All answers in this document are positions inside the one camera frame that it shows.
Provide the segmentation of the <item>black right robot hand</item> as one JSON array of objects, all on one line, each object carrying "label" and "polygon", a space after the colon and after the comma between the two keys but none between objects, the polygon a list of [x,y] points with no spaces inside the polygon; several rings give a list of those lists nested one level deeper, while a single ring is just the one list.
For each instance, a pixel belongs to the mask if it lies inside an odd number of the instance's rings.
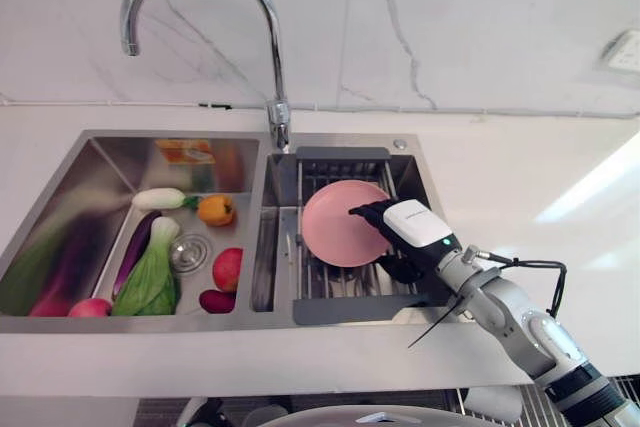
[{"label": "black right robot hand", "polygon": [[372,202],[351,208],[391,244],[394,255],[379,257],[387,274],[402,284],[413,284],[451,252],[462,247],[452,229],[416,199]]}]

